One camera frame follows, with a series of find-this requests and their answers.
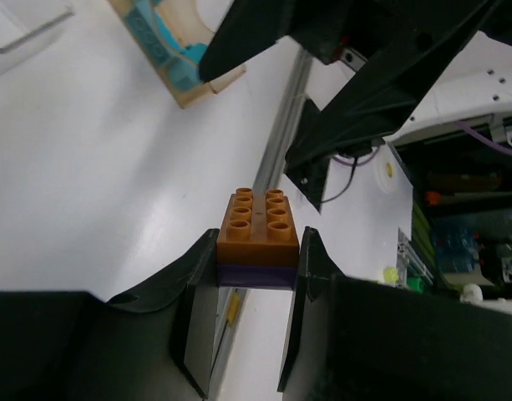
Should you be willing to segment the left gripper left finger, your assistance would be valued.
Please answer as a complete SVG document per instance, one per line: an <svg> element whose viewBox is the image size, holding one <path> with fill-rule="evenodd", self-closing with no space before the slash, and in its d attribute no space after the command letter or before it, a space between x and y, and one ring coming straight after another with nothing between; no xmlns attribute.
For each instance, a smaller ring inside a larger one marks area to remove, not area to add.
<svg viewBox="0 0 512 401"><path fill-rule="evenodd" d="M217 237L206 231L107 302L85 291L0 291L0 400L206 399Z"/></svg>

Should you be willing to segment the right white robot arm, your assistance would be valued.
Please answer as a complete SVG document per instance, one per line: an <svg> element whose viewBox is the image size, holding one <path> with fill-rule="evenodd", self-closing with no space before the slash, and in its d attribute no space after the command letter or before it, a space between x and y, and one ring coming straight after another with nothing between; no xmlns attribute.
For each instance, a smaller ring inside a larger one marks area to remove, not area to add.
<svg viewBox="0 0 512 401"><path fill-rule="evenodd" d="M324 64L353 56L353 76L287 151L291 168L512 110L512 1L235 1L200 78L219 78L284 37Z"/></svg>

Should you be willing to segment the thin purple lego plate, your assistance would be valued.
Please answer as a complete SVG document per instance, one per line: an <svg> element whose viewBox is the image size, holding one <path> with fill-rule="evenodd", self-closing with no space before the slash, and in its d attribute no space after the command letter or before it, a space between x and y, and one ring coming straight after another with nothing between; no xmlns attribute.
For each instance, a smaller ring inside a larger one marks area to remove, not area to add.
<svg viewBox="0 0 512 401"><path fill-rule="evenodd" d="M218 265L217 281L220 287L252 289L295 288L297 269L282 266Z"/></svg>

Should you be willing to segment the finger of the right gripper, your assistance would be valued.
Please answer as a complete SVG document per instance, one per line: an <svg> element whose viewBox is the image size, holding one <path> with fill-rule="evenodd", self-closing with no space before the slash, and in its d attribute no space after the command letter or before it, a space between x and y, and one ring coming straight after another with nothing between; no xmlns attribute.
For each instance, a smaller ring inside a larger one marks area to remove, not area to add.
<svg viewBox="0 0 512 401"><path fill-rule="evenodd" d="M233 1L199 62L200 79L218 79L287 36L300 4L295 0Z"/></svg>
<svg viewBox="0 0 512 401"><path fill-rule="evenodd" d="M298 167L398 131L499 1L419 1L286 153Z"/></svg>

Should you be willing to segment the small teal lego brick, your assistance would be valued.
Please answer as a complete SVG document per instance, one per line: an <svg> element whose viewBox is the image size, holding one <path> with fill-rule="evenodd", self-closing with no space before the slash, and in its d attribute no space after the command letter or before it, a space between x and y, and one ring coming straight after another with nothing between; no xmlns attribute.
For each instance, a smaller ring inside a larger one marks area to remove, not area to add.
<svg viewBox="0 0 512 401"><path fill-rule="evenodd" d="M134 0L134 6L144 17L147 18L153 16L159 3L161 3L161 0Z"/></svg>

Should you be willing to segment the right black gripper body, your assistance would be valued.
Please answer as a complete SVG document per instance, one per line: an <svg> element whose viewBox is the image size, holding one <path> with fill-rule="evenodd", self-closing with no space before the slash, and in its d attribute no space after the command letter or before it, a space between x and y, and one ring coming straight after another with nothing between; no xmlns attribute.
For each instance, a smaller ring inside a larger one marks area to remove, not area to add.
<svg viewBox="0 0 512 401"><path fill-rule="evenodd" d="M417 18L419 6L440 11L443 1L280 1L280 33L289 36L313 58L328 65L346 59L347 48L367 61L386 47L401 27ZM482 31L497 42L512 47L512 1L500 5L485 19ZM461 53L467 43L461 44Z"/></svg>

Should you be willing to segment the orange lego brick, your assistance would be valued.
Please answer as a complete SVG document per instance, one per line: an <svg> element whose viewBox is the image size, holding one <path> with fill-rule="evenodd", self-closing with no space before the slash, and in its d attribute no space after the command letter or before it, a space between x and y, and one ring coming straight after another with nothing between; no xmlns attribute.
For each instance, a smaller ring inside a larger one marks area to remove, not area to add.
<svg viewBox="0 0 512 401"><path fill-rule="evenodd" d="M231 195L216 241L224 266L294 268L300 243L290 203L276 188L256 194L241 187Z"/></svg>

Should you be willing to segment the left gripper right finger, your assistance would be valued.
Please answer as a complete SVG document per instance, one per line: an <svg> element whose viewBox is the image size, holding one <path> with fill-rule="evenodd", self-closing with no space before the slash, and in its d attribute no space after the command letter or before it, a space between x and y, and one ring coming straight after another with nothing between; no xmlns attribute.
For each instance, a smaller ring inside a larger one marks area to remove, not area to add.
<svg viewBox="0 0 512 401"><path fill-rule="evenodd" d="M512 315L345 276L302 236L285 400L512 400Z"/></svg>

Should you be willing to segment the teal rounded lego brick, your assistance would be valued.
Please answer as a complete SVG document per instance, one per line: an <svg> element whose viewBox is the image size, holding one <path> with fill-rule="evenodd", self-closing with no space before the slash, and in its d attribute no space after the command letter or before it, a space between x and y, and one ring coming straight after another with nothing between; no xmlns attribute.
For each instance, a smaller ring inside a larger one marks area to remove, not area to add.
<svg viewBox="0 0 512 401"><path fill-rule="evenodd" d="M156 11L152 16L152 23L156 36L170 55L165 63L167 79L183 92L202 84L197 69L207 46L203 43L181 46Z"/></svg>

